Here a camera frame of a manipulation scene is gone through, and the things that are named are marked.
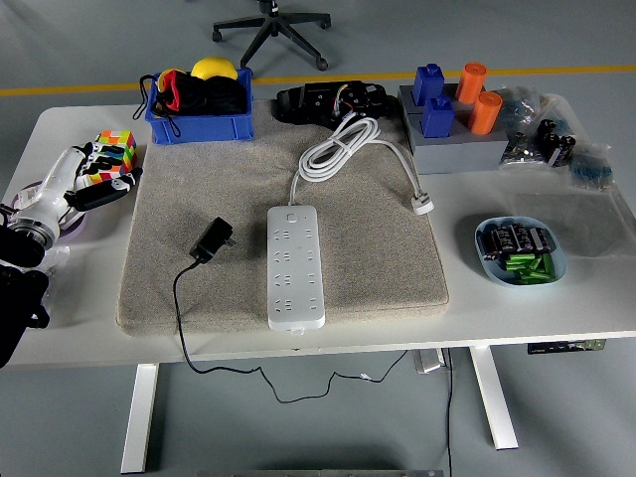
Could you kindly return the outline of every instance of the chair caster wheel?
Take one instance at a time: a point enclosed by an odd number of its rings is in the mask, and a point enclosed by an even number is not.
[[[316,60],[316,68],[318,68],[318,71],[324,72],[329,68],[329,64],[324,58],[319,58],[318,60]]]

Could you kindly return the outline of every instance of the white cable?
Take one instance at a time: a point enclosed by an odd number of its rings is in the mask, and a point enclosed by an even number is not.
[[[363,117],[345,129],[354,116],[356,114],[345,115],[338,128],[327,140],[310,147],[300,156],[298,171],[291,182],[289,205],[293,206],[296,202],[296,185],[299,177],[309,182],[326,181],[335,176],[347,161],[366,144],[384,144],[397,156],[413,185],[414,197],[411,202],[415,212],[425,214],[432,210],[432,202],[419,187],[415,174],[398,148],[388,141],[376,139],[381,131],[375,119]]]

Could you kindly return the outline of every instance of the blue block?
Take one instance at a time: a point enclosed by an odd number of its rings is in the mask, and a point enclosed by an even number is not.
[[[417,106],[424,106],[430,97],[438,97],[444,88],[444,74],[435,63],[426,67],[418,67],[413,84],[413,102]]]
[[[448,137],[455,118],[455,110],[448,96],[430,97],[424,103],[421,132],[424,137]]]

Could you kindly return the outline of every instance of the yellow floor line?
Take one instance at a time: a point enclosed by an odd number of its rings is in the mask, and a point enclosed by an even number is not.
[[[636,73],[636,65],[601,65],[593,67],[553,67],[553,68],[517,68],[489,70],[489,77],[518,77],[533,75],[586,75],[598,73]],[[459,78],[461,70],[444,71],[446,78]],[[413,80],[414,72],[367,73],[347,75],[312,75],[306,77],[265,77],[254,78],[252,84],[297,84],[317,81],[380,81],[380,80]],[[86,84],[45,87],[16,87],[0,89],[0,96],[26,96],[36,94],[71,94],[81,92],[115,92],[139,89],[137,82],[117,84]]]

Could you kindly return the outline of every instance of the black power adapter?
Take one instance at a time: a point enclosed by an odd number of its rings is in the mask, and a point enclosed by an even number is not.
[[[197,243],[190,250],[190,255],[198,263],[208,263],[223,245],[232,246],[236,243],[230,238],[231,236],[232,226],[217,217],[199,237]]]

